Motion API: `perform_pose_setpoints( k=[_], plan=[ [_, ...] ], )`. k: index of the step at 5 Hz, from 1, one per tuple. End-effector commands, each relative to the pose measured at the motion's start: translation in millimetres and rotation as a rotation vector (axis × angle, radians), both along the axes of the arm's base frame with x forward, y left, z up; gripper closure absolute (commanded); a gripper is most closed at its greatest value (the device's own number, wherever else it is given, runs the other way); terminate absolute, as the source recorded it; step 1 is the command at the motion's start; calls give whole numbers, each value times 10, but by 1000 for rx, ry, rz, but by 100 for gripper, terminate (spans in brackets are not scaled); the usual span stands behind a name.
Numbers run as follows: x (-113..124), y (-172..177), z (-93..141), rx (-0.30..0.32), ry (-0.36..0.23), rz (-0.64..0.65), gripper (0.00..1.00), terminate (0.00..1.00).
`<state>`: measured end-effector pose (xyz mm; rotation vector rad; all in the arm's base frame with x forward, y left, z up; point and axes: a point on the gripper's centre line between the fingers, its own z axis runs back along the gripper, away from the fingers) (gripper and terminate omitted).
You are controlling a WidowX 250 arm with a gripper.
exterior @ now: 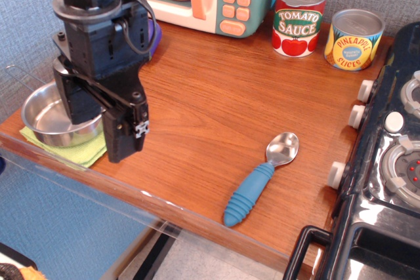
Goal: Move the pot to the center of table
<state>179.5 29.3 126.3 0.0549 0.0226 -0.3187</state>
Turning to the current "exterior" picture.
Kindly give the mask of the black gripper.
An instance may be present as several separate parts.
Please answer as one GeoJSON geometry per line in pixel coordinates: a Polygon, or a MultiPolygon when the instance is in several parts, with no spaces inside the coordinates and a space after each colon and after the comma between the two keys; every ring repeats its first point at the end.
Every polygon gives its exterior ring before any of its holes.
{"type": "Polygon", "coordinates": [[[54,79],[73,125],[102,116],[111,163],[143,149],[149,131],[146,95],[138,78],[150,60],[149,14],[135,1],[114,0],[106,7],[82,9],[55,0],[64,33],[54,79]]]}

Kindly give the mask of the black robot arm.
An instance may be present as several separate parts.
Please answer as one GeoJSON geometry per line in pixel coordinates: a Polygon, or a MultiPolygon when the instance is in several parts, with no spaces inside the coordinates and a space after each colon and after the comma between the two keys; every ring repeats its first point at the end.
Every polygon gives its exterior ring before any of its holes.
{"type": "Polygon", "coordinates": [[[54,79],[70,121],[101,116],[108,158],[118,163],[143,148],[148,103],[138,73],[157,46],[146,0],[53,0],[65,32],[54,79]]]}

